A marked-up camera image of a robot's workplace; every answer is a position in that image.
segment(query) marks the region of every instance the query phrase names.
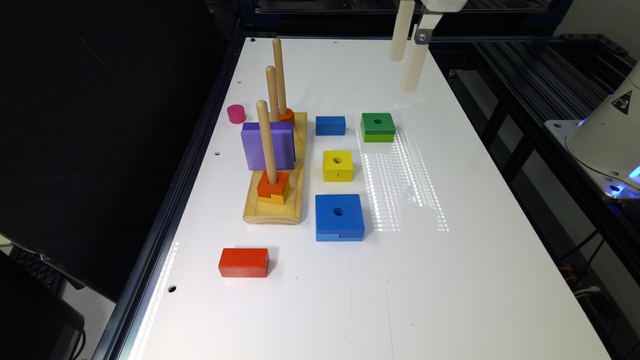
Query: small blue block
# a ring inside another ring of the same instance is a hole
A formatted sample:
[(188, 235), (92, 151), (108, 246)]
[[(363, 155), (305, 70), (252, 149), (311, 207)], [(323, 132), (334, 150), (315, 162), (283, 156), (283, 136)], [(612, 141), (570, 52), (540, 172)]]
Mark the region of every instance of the small blue block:
[(360, 195), (316, 195), (316, 241), (362, 241)]
[(344, 135), (347, 122), (344, 116), (316, 116), (316, 135)]

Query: stacked blocks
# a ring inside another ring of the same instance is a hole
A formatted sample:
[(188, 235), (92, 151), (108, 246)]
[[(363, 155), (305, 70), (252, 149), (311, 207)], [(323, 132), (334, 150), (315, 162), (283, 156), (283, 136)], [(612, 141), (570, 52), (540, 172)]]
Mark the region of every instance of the stacked blocks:
[(316, 116), (316, 135), (344, 135), (347, 122), (344, 116)]
[[(242, 145), (244, 146), (244, 154), (247, 158), (249, 170), (266, 170), (262, 138), (260, 137), (260, 123), (244, 123), (240, 136), (242, 137)], [(271, 136), (273, 138), (273, 153), (276, 158), (276, 169), (294, 169), (296, 151), (293, 142), (293, 123), (272, 122)]]
[(268, 249), (222, 249), (218, 270), (223, 277), (267, 277)]
[(316, 195), (316, 241), (362, 241), (360, 195)]
[(360, 123), (364, 142), (393, 142), (396, 127), (389, 113), (363, 113)]
[(280, 115), (280, 121), (283, 123), (290, 123), (291, 126), (296, 125), (296, 116), (293, 113), (293, 110), (287, 108), (287, 113), (284, 115)]
[(351, 151), (325, 151), (322, 161), (325, 182), (349, 182), (353, 180)]
[(260, 182), (258, 183), (258, 200), (272, 204), (284, 205), (289, 194), (289, 174), (277, 173), (278, 182), (269, 184), (267, 172), (262, 173)]

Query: green block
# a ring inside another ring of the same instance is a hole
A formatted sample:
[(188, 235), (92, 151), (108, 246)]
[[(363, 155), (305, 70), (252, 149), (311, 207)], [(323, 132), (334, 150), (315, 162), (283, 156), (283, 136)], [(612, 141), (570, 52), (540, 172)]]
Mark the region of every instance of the green block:
[(396, 126), (389, 113), (362, 113), (362, 132), (367, 135), (395, 135)]
[(387, 135), (387, 134), (373, 134), (367, 135), (364, 134), (364, 142), (393, 142), (393, 138), (395, 135)]

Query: wooden base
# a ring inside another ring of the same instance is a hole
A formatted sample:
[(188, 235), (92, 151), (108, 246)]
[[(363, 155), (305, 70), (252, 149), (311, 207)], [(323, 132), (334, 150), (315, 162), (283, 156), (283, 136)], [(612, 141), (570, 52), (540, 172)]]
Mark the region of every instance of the wooden base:
[(296, 225), (300, 223), (304, 152), (307, 141), (307, 113), (295, 113), (295, 119), (293, 138), (296, 147), (296, 167), (293, 170), (280, 170), (289, 174), (289, 196), (287, 196), (284, 205), (258, 201), (256, 189), (262, 177), (262, 171), (254, 171), (242, 215), (244, 221), (249, 224)]

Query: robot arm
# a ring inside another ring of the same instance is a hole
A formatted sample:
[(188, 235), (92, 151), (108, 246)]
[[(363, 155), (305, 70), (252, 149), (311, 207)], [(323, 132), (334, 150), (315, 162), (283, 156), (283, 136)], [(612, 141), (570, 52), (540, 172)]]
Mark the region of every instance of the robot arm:
[[(420, 23), (414, 28), (411, 36), (409, 57), (402, 77), (402, 90), (404, 92), (415, 92), (418, 87), (424, 60), (427, 57), (431, 34), (436, 25), (438, 25), (443, 13), (460, 11), (467, 3), (467, 0), (422, 0), (422, 3), (425, 6), (425, 10), (422, 13)], [(411, 26), (413, 7), (413, 0), (400, 1), (391, 41), (392, 61), (400, 61), (404, 57), (404, 48), (407, 43), (407, 33)]]

